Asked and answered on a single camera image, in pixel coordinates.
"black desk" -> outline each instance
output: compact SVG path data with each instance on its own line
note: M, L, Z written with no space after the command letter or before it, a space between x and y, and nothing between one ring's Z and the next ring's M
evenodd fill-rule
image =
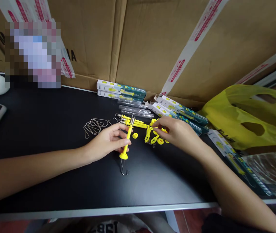
M0 121L0 159L83 146L94 137L84 138L86 122L100 118L114 123L114 114L119 113L115 100L67 87L11 89L0 95L0 104L7 107ZM112 152L1 200L0 220L217 205L198 162L170 143L152 148L144 143L145 129L134 131L139 136L132 139L128 153L128 176L121 175L119 154ZM203 140L213 146L207 136Z

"yellow cap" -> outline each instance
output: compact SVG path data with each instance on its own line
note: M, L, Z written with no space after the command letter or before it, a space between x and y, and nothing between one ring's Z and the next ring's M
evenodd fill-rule
M128 155L126 153L121 153L120 158L126 160L128 159Z
M152 119L152 120L151 120L150 126L152 126L154 122L156 122L156 119Z
M163 145L164 144L164 140L163 139L158 139L157 143L160 144L160 145Z

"product box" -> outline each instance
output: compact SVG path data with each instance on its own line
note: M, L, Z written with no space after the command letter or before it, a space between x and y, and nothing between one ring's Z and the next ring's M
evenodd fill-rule
M122 94L115 93L115 92L106 92L106 91L101 91L101 90L98 90L98 95L108 97L108 98L112 98L112 99L124 99L124 100L131 100L131 101L132 100L137 100L141 103L143 101L143 99L138 99L138 98L130 97L130 96L127 96L127 95L122 95Z
M106 92L113 92L121 95L131 96L139 99L144 99L146 95L146 92L143 89L104 81L100 79L97 82L97 89Z
M221 154L229 161L236 174L258 195L272 196L273 193L257 177L252 169L247 166L244 160L236 153L234 148L217 130L210 129L208 137L215 144Z
M208 119L200 114L192 111L191 109L179 104L178 102L166 97L161 96L156 99L161 105L165 106L166 108L170 108L177 113L185 116L189 120L193 121L195 124L199 124L201 126L205 126L208 124Z
M164 106L162 106L159 103L154 103L154 104L149 104L148 108L154 112L156 115L158 115L159 117L162 116L168 116L168 117L173 117L179 120L183 120L186 123L188 123L192 129L194 129L194 131L196 132L196 134L198 136L200 136L202 134L202 129L201 127L197 126L196 124L192 123L191 121L189 121L187 118L184 118L183 116L181 116L180 114L176 113L175 111L172 111Z

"finger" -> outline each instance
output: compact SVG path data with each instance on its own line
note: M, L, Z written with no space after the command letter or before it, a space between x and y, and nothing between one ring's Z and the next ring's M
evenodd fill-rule
M117 152L119 152L119 153L121 154L121 153L123 153L124 148L117 148L117 149L115 149L115 151L117 151Z
M121 148L125 145L130 145L130 144L131 144L131 141L129 139L120 139L117 141L110 142L111 150L115 150L117 148Z
M129 128L128 128L127 125L124 125L124 124L121 124L121 123L116 123L114 125L109 126L106 129L111 130L111 131L116 131L118 129L122 129L122 130L128 131Z
M158 127L158 126L168 126L170 125L171 120L174 120L173 118L169 116L163 116L160 119L158 119L156 122L153 123L152 127Z
M170 136L170 135L169 135L168 133L162 131L162 130L159 129L159 128L153 128L153 130L154 130L155 132L157 132L157 134L158 134L160 137L162 137L162 138L166 139L167 141L169 141L169 136Z
M127 138L127 134L124 133L122 130L116 130L113 132L113 137L121 137L121 138Z

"white tape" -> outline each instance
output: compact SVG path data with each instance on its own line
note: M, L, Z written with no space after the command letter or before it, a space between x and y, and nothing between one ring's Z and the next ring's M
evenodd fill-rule
M171 71L161 91L161 94L167 95L171 91L179 76L183 72L184 68L192 58L193 54L201 44L207 32L209 31L214 21L228 1L229 0L209 1L198 24L196 25L196 28L192 32L190 39L182 50L173 70Z
M276 54L274 54L272 57L267 59L265 62L263 62L261 65L259 65L256 69L251 71L249 74L244 76L236 84L243 84L243 83L247 82L248 80L252 79L254 76L261 73L262 71L264 71L265 69L267 69L268 67L270 67L271 65L273 65L275 63L276 63Z

